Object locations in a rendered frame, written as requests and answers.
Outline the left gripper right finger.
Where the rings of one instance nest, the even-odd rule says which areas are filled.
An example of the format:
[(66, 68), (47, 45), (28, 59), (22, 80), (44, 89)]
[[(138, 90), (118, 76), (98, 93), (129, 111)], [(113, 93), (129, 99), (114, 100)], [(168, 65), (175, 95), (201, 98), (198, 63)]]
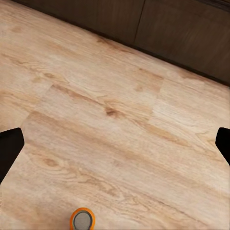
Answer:
[(230, 165), (230, 129), (219, 128), (215, 144)]

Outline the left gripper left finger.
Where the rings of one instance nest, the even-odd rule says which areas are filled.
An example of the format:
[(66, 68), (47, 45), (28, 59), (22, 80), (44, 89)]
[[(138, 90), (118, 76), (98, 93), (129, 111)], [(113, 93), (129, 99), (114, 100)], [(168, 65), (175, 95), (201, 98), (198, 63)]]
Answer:
[(20, 127), (0, 133), (0, 184), (25, 145)]

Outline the can of soda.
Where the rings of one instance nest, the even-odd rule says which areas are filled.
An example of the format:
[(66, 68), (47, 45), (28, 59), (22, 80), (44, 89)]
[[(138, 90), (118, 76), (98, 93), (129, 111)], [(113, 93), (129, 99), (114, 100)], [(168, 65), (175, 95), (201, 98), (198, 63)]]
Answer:
[(93, 230), (95, 225), (94, 213), (88, 208), (79, 208), (71, 216), (71, 230)]

